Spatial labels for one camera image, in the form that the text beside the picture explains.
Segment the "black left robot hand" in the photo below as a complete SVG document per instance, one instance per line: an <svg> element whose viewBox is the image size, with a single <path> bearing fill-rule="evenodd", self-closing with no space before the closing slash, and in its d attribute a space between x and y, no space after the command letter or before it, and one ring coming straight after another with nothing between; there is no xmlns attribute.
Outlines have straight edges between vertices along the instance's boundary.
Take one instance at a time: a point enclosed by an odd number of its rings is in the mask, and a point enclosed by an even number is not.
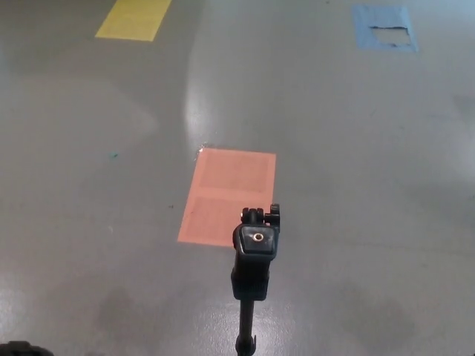
<svg viewBox="0 0 475 356"><path fill-rule="evenodd" d="M0 345L1 356L53 356L53 353L41 346L27 341L9 341Z"/></svg>

